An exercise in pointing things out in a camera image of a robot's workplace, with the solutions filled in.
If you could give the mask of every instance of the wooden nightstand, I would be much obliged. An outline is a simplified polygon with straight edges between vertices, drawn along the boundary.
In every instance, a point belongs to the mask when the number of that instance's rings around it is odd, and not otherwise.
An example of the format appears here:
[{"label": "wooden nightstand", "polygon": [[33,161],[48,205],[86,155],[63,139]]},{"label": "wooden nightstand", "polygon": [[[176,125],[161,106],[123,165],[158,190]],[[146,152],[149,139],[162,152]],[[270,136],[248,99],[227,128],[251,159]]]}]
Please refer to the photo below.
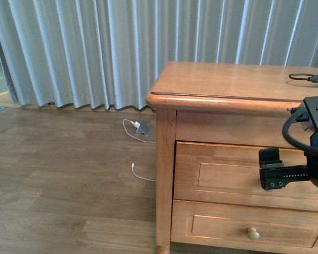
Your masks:
[{"label": "wooden nightstand", "polygon": [[[309,67],[169,62],[148,104],[157,115],[158,253],[184,242],[277,253],[318,253],[318,188],[260,186],[258,151],[279,147],[285,166],[306,164],[281,135],[318,87],[290,80]],[[310,133],[293,124],[292,136]]]}]

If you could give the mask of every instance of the curtain fold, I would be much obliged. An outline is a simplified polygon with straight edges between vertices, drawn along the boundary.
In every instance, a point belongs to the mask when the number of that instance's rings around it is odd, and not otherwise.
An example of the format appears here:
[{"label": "curtain fold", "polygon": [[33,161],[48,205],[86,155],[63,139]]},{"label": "curtain fold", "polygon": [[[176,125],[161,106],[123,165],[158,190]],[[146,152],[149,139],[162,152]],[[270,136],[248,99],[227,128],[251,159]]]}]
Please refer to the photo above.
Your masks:
[{"label": "curtain fold", "polygon": [[318,0],[0,0],[20,104],[146,106],[168,61],[318,67]]}]

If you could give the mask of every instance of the drawer knob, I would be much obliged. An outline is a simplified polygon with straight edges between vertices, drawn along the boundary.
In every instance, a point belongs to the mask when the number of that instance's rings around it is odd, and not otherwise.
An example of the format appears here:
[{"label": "drawer knob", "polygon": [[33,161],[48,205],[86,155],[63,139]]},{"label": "drawer knob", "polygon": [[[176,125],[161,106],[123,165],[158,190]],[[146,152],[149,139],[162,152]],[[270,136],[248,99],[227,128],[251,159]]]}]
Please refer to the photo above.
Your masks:
[{"label": "drawer knob", "polygon": [[258,240],[260,237],[259,233],[257,232],[257,230],[255,228],[249,228],[248,229],[248,238],[250,240]]}]

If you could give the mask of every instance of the plug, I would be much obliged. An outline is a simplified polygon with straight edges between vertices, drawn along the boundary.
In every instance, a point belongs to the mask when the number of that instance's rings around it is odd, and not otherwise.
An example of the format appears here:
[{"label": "plug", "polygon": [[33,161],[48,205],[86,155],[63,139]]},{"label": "plug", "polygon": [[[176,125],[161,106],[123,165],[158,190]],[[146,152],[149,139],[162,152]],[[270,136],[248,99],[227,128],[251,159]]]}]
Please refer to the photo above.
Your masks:
[{"label": "plug", "polygon": [[139,127],[140,127],[140,123],[138,123],[138,122],[132,122],[132,124],[133,124],[133,126],[134,126],[134,128],[136,128],[137,130],[139,129]]}]

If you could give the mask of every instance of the drawer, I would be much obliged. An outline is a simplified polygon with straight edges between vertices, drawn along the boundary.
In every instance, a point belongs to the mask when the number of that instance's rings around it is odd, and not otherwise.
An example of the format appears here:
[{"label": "drawer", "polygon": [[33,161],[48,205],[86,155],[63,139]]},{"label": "drawer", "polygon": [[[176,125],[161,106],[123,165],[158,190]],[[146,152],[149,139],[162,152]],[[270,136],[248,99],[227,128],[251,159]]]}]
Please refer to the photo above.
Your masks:
[{"label": "drawer", "polygon": [[[265,191],[259,178],[262,147],[177,142],[174,198],[318,211],[318,188],[310,181]],[[281,149],[285,166],[306,164],[295,149]]]},{"label": "drawer", "polygon": [[[260,234],[250,240],[248,229]],[[173,202],[173,242],[277,253],[318,253],[318,213]]]},{"label": "drawer", "polygon": [[[281,135],[288,117],[289,114],[261,116],[178,111],[176,140],[292,148]],[[312,133],[305,132],[300,123],[295,123],[290,134],[309,144]]]}]

